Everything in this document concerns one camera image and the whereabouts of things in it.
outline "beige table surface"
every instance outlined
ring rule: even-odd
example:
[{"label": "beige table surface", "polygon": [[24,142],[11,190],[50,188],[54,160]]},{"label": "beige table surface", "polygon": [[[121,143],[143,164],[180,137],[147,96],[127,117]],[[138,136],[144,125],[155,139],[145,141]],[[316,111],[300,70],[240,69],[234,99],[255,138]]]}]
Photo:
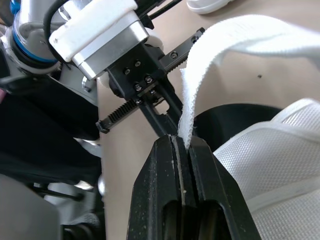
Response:
[{"label": "beige table surface", "polygon": [[[201,16],[191,12],[183,1],[155,19],[154,26],[164,43],[164,52],[168,53],[200,27],[208,28],[245,14],[268,15],[320,32],[319,9],[318,0],[235,0],[217,12]],[[175,69],[168,77],[181,97],[179,70]],[[212,80],[201,86],[196,113],[229,103],[283,108],[304,97],[320,100],[320,74],[305,59],[267,59],[230,53],[220,69],[212,73]],[[109,89],[99,86],[101,119],[121,103]],[[156,139],[139,110],[101,136],[108,240],[124,240],[127,236],[132,187]]]}]

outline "white mesh fabric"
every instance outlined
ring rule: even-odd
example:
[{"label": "white mesh fabric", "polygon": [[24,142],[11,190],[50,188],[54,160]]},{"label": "white mesh fabric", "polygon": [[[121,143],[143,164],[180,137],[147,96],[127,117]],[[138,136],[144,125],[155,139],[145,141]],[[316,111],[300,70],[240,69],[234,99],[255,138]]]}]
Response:
[{"label": "white mesh fabric", "polygon": [[214,155],[249,200],[320,176],[320,138],[310,134],[285,124],[262,122],[233,137]]},{"label": "white mesh fabric", "polygon": [[255,212],[253,220],[265,240],[319,240],[320,190]]},{"label": "white mesh fabric", "polygon": [[289,106],[291,111],[283,111],[272,122],[288,124],[320,133],[320,103],[313,99],[302,99]]}]

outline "black clamp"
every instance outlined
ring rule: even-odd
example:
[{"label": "black clamp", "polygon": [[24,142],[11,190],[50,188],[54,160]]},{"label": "black clamp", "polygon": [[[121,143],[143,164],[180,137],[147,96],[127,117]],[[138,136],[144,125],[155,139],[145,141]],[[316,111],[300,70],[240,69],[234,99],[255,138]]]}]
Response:
[{"label": "black clamp", "polygon": [[128,240],[261,240],[238,184],[193,137],[153,145],[132,192]]}]

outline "blue ring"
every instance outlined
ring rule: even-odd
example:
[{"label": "blue ring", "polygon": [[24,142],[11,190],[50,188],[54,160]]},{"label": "blue ring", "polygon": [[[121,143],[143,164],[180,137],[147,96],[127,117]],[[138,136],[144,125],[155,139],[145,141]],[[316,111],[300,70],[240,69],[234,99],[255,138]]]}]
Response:
[{"label": "blue ring", "polygon": [[19,41],[18,39],[18,36],[16,34],[16,32],[13,30],[12,31],[12,35],[13,35],[13,38],[14,38],[14,41],[16,42],[16,44],[18,44],[19,48],[21,48],[22,51],[24,51],[25,54],[27,54],[30,58],[34,59],[34,60],[37,60],[39,62],[43,62],[43,63],[56,63],[57,60],[50,60],[50,59],[45,59],[45,58],[41,58],[41,57],[38,57],[34,54],[32,54],[31,52],[29,52],[22,44],[21,42]]}]

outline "white sneaker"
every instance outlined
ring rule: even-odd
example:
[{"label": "white sneaker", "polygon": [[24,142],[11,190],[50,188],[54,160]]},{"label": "white sneaker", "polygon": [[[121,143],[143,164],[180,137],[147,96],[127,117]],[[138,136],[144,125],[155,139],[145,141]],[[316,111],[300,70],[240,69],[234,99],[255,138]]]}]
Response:
[{"label": "white sneaker", "polygon": [[234,0],[187,0],[188,8],[197,14],[212,13]]}]

